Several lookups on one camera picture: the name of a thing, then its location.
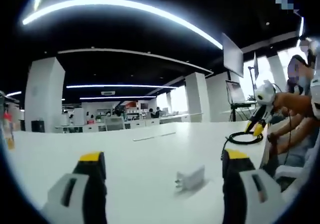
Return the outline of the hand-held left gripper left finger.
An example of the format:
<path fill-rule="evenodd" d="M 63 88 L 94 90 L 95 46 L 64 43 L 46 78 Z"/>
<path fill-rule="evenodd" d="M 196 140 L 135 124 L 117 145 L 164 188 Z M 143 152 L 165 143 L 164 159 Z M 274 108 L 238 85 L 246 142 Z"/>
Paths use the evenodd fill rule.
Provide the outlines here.
<path fill-rule="evenodd" d="M 48 191 L 42 216 L 50 224 L 106 224 L 106 179 L 104 152 L 81 156 Z"/>

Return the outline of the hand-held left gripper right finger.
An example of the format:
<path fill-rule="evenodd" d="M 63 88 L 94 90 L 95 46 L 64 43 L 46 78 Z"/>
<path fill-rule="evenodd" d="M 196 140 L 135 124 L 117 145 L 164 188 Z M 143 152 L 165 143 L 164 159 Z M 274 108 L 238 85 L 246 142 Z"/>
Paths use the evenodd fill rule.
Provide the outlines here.
<path fill-rule="evenodd" d="M 283 212 L 280 186 L 237 150 L 222 154 L 224 224 L 273 224 Z"/>

